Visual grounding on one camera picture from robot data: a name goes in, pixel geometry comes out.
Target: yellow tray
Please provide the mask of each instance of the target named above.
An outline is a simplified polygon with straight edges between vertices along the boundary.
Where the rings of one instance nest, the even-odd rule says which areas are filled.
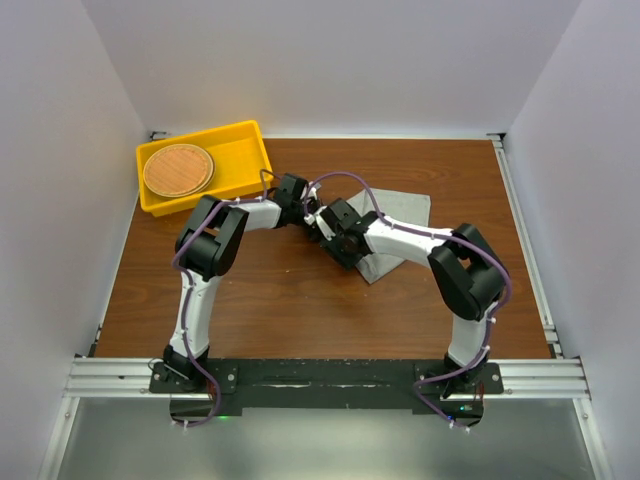
[[[161,148],[188,143],[204,148],[215,162],[213,178],[204,189],[182,198],[167,198],[153,193],[144,184],[143,172],[147,160]],[[203,195],[235,198],[262,192],[260,169],[271,170],[260,128],[255,120],[225,125],[179,137],[143,143],[136,149],[140,206],[154,217],[193,208]],[[267,186],[272,177],[265,175]]]

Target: towel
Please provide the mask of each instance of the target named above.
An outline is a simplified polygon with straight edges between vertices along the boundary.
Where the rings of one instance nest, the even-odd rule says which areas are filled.
[[[378,188],[372,188],[371,190],[376,197],[380,210],[385,215],[389,215],[394,220],[401,222],[423,226],[429,225],[429,212],[431,210],[431,198],[429,195],[380,190]],[[371,199],[364,190],[347,201],[360,215],[373,210]],[[375,253],[367,255],[360,260],[356,268],[363,278],[369,284],[372,284],[398,267],[402,262],[404,262],[402,258]]]

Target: brown table surface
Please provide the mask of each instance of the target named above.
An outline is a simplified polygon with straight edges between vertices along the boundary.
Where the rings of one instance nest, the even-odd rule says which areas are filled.
[[[514,298],[498,316],[493,358],[548,358],[513,217],[490,141],[265,140],[276,172],[308,179],[332,170],[371,186],[431,196],[430,226],[475,224],[509,269]],[[360,191],[325,180],[321,197]],[[157,357],[176,323],[180,275],[175,239],[190,212],[160,218],[138,207],[122,256],[99,357]],[[405,262],[369,286],[293,226],[244,236],[211,322],[210,356],[441,358],[452,317],[431,271]]]

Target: cork coaster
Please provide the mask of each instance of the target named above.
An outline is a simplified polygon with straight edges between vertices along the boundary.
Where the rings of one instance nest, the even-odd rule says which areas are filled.
[[[202,189],[215,165],[206,150],[195,145],[170,145],[151,155],[144,166],[144,183],[163,197],[184,197]]]

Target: white wall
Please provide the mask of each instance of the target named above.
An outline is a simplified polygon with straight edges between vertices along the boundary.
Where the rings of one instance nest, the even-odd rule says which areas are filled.
[[[0,65],[0,478],[35,478],[111,288],[144,130],[77,0],[3,0]]]
[[[477,136],[511,125],[579,0],[83,0],[148,128]]]
[[[507,135],[540,271],[620,479],[638,478],[640,3],[584,0]]]

